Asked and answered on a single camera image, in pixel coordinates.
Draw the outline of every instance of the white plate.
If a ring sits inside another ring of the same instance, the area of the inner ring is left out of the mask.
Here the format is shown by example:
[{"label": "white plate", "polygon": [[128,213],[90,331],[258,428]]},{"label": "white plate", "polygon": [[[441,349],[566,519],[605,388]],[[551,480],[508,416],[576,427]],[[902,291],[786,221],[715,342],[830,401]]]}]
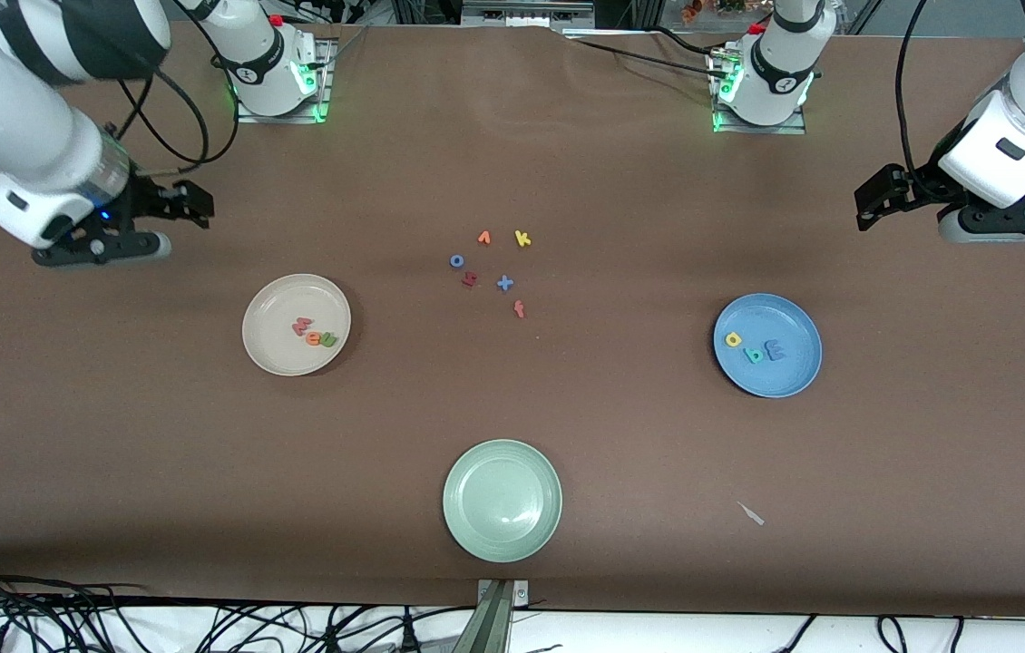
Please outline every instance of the white plate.
[{"label": "white plate", "polygon": [[[304,334],[294,330],[298,319],[310,319]],[[310,345],[305,332],[334,335],[333,346]],[[311,374],[343,350],[351,334],[351,305],[330,279],[291,274],[270,282],[247,307],[242,319],[242,343],[250,359],[280,376]]]},{"label": "white plate", "polygon": [[562,521],[562,481],[545,455],[525,443],[478,444],[447,476],[444,521],[481,561],[523,561],[545,546]]}]

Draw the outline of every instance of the white robotic arm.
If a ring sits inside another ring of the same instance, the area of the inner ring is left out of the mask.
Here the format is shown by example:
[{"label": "white robotic arm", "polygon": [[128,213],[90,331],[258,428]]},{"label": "white robotic arm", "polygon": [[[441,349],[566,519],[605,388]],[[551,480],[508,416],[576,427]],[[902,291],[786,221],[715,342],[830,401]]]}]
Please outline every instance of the white robotic arm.
[{"label": "white robotic arm", "polygon": [[866,232],[886,215],[932,203],[947,204],[937,214],[945,240],[1025,240],[1025,52],[936,146],[927,165],[889,164],[860,186],[858,228]]},{"label": "white robotic arm", "polygon": [[205,227],[209,195],[193,183],[167,191],[138,177],[118,141],[44,80],[148,75],[169,48],[169,26],[157,0],[80,5],[118,21],[120,41],[107,46],[90,34],[88,13],[61,15],[52,0],[0,0],[0,226],[35,248],[42,264],[164,255],[165,237],[133,232],[132,218],[186,217]]},{"label": "white robotic arm", "polygon": [[727,44],[732,54],[721,66],[730,78],[714,84],[720,103],[750,124],[786,121],[807,98],[819,53],[834,33],[827,0],[776,0],[766,32]]},{"label": "white robotic arm", "polygon": [[281,19],[273,25],[258,0],[176,1],[213,38],[235,94],[251,114],[286,114],[318,91],[313,34]]}]

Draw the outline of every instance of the blue plate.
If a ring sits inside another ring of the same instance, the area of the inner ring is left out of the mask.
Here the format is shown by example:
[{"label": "blue plate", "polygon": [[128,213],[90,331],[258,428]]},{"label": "blue plate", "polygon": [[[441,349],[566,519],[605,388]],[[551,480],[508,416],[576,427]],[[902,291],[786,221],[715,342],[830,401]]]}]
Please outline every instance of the blue plate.
[{"label": "blue plate", "polygon": [[811,317],[778,295],[739,297],[714,323],[723,372],[753,396],[787,398],[819,375],[823,343]]}]

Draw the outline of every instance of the metal bracket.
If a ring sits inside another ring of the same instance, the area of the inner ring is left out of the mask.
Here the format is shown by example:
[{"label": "metal bracket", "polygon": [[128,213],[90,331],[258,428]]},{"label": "metal bracket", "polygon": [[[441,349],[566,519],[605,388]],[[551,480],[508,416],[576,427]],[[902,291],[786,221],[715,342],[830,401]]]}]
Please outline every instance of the metal bracket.
[{"label": "metal bracket", "polygon": [[[481,603],[485,599],[485,594],[488,591],[488,587],[496,581],[489,581],[489,579],[483,579],[477,583],[477,603]],[[525,605],[529,604],[529,581],[512,581],[512,607],[514,608],[524,608]]]}]

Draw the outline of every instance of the black ring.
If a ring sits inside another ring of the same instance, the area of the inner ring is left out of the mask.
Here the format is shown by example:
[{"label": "black ring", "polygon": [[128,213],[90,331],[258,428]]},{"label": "black ring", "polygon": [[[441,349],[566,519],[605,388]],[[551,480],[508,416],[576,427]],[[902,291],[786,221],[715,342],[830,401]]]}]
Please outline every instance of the black ring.
[{"label": "black ring", "polygon": [[[228,71],[231,71],[231,75],[234,75],[239,82],[245,83],[248,86],[258,85],[263,82],[263,75],[266,75],[269,71],[275,69],[283,60],[283,54],[286,50],[283,33],[277,29],[272,30],[272,32],[275,33],[275,43],[272,43],[272,48],[262,57],[249,62],[222,59],[222,66]],[[255,79],[244,79],[244,77],[248,77],[248,74],[239,75],[240,70],[250,71],[251,74],[255,75]]]},{"label": "black ring", "polygon": [[205,21],[214,12],[221,0],[204,0],[204,3],[197,5],[193,9],[186,9],[186,15],[196,21]]},{"label": "black ring", "polygon": [[[762,37],[758,37],[758,40],[753,42],[753,47],[750,48],[750,64],[752,64],[753,72],[766,80],[767,85],[770,86],[770,91],[774,92],[775,95],[787,95],[790,92],[794,92],[801,83],[807,81],[808,76],[811,75],[811,71],[815,70],[815,64],[811,64],[810,67],[807,67],[807,70],[798,72],[786,72],[771,66],[767,62],[767,58],[762,55]],[[789,88],[779,88],[779,83],[784,79],[793,79],[794,83],[791,83]]]},{"label": "black ring", "polygon": [[778,12],[778,7],[775,7],[773,15],[775,16],[775,25],[778,25],[786,32],[791,32],[794,34],[803,34],[811,32],[812,27],[819,25],[819,18],[823,17],[823,2],[824,0],[819,0],[819,3],[815,5],[815,15],[811,16],[811,19],[803,22],[803,24],[797,24],[797,22],[788,21]]},{"label": "black ring", "polygon": [[12,48],[12,53],[28,70],[33,71],[33,75],[43,79],[49,86],[67,86],[74,83],[73,79],[61,74],[52,62],[45,57],[44,50],[36,44],[33,30],[28,29],[25,13],[19,8],[19,0],[0,1],[0,28],[5,41]]}]

